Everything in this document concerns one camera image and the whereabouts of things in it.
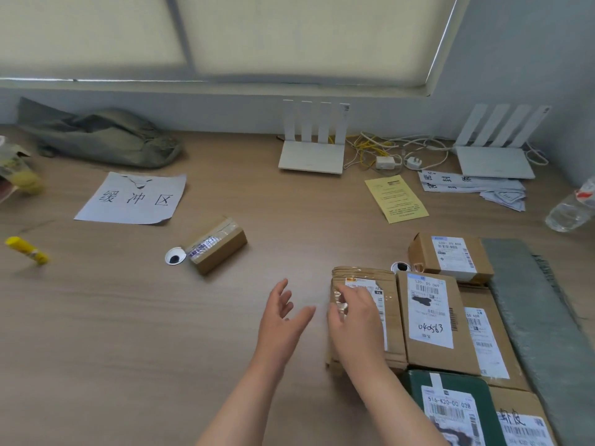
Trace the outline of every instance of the crumpled fabric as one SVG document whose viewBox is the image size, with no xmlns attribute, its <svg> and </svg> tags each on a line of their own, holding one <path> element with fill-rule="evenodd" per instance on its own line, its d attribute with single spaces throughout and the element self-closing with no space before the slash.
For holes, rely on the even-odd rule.
<svg viewBox="0 0 595 446">
<path fill-rule="evenodd" d="M 77 115 L 21 97 L 17 125 L 38 139 L 42 156 L 59 153 L 155 169 L 171 163 L 182 151 L 176 138 L 148 120 L 119 109 Z"/>
</svg>

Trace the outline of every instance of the person's left hand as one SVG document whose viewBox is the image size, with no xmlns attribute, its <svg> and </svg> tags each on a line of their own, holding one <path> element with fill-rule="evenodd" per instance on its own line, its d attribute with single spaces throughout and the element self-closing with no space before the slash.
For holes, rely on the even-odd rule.
<svg viewBox="0 0 595 446">
<path fill-rule="evenodd" d="M 304 307 L 293 319 L 287 319 L 293 303 L 289 301 L 292 292 L 283 291 L 286 286 L 287 279 L 284 278 L 268 297 L 258 329 L 257 349 L 252 358 L 253 364 L 262 365 L 276 374 L 283 373 L 302 332 L 316 311 L 314 306 Z"/>
</svg>

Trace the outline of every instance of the white router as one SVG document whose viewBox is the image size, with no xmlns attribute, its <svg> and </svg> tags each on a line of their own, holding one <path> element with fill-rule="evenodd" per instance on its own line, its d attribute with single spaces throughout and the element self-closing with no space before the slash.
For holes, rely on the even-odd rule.
<svg viewBox="0 0 595 446">
<path fill-rule="evenodd" d="M 484 117 L 487 107 L 487 104 L 483 103 L 475 105 L 455 142 L 453 151 L 459 157 L 463 175 L 466 177 L 535 178 L 533 169 L 531 169 L 521 147 L 541 121 L 546 118 L 552 107 L 540 106 L 527 118 L 532 106 L 528 104 L 517 106 L 494 141 L 486 147 L 496 127 L 502 122 L 510 108 L 509 104 L 498 104 L 477 134 L 475 141 L 469 144 L 471 135 Z M 519 130 L 518 133 L 514 139 L 511 139 L 517 130 Z"/>
<path fill-rule="evenodd" d="M 303 100 L 283 100 L 283 128 L 285 142 L 279 159 L 279 168 L 292 171 L 343 173 L 343 155 L 349 118 L 349 105 L 338 105 L 338 123 L 335 128 L 335 143 L 328 143 L 333 105 L 321 102 L 318 107 L 318 142 L 312 142 L 313 103 Z M 296 141 L 296 118 L 301 125 L 301 141 Z"/>
</svg>

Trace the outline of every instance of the small cardboard box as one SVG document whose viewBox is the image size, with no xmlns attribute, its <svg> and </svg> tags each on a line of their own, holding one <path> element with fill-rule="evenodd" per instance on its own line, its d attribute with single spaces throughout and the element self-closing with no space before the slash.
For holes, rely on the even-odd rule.
<svg viewBox="0 0 595 446">
<path fill-rule="evenodd" d="M 397 278 L 409 364 L 480 376 L 456 280 L 403 271 Z"/>
<path fill-rule="evenodd" d="M 494 387 L 530 391 L 491 291 L 459 289 L 483 380 Z"/>
<path fill-rule="evenodd" d="M 508 444 L 558 446 L 552 426 L 536 395 L 490 387 L 502 433 Z"/>
<path fill-rule="evenodd" d="M 201 219 L 182 248 L 204 275 L 247 243 L 242 227 L 231 217 L 216 216 Z"/>
<path fill-rule="evenodd" d="M 481 240 L 417 233 L 409 245 L 409 262 L 417 272 L 450 275 L 457 281 L 484 285 L 494 277 Z"/>
<path fill-rule="evenodd" d="M 399 378 L 448 444 L 506 446 L 490 389 L 483 380 L 417 369 Z"/>
<path fill-rule="evenodd" d="M 384 319 L 384 357 L 389 367 L 397 372 L 407 367 L 403 325 L 399 307 L 399 293 L 394 274 L 389 270 L 371 268 L 353 268 L 339 266 L 333 269 L 330 301 L 339 302 L 340 293 L 337 285 L 368 286 L 368 291 L 376 302 L 381 319 Z M 340 374 L 340 362 L 332 341 L 329 341 L 327 365 L 332 374 Z"/>
</svg>

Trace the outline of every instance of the window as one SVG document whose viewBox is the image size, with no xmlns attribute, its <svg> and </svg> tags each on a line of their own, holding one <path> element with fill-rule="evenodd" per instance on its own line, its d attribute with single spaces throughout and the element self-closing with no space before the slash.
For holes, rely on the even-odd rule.
<svg viewBox="0 0 595 446">
<path fill-rule="evenodd" d="M 421 94 L 468 1 L 4 0 L 0 77 Z"/>
</svg>

